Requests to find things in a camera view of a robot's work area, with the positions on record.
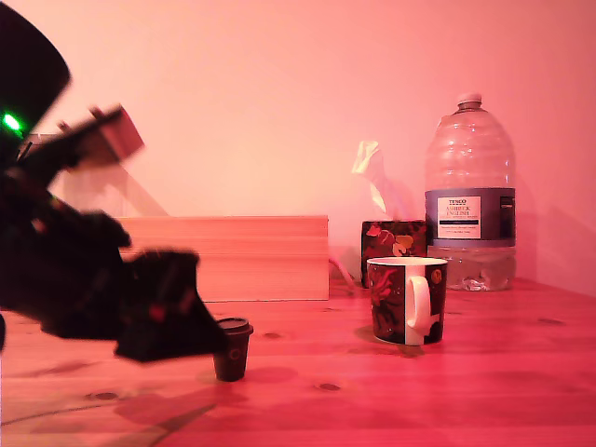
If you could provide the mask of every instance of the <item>mug handle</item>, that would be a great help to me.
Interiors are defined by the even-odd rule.
[[[430,290],[425,277],[410,277],[413,287],[413,318],[408,319],[408,326],[422,335],[428,335],[440,315],[430,315]]]

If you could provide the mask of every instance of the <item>bottle cap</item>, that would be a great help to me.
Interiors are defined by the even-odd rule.
[[[457,105],[465,104],[467,102],[479,102],[482,103],[482,95],[480,93],[464,93],[457,98]]]

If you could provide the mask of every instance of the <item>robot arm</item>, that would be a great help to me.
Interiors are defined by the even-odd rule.
[[[142,147],[122,107],[93,117],[17,157],[22,142],[70,80],[60,53],[0,3],[0,306],[63,338],[117,341],[115,353],[154,361],[224,351],[227,336],[196,289],[198,255],[130,245],[102,211],[80,213],[48,186],[62,169],[117,163]],[[0,348],[4,346],[0,320]]]

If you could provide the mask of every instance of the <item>plastic water bottle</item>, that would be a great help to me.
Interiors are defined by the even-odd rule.
[[[428,256],[449,261],[447,287],[508,289],[515,276],[515,155],[478,93],[440,121],[427,150]]]

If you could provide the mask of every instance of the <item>pink wall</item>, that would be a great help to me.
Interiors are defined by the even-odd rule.
[[[596,296],[593,0],[7,3],[73,72],[39,131],[122,102],[147,144],[129,176],[62,178],[76,205],[328,214],[332,250],[357,274],[360,223],[380,217],[350,173],[359,141],[382,144],[421,217],[424,152],[476,89],[517,147],[519,275]]]

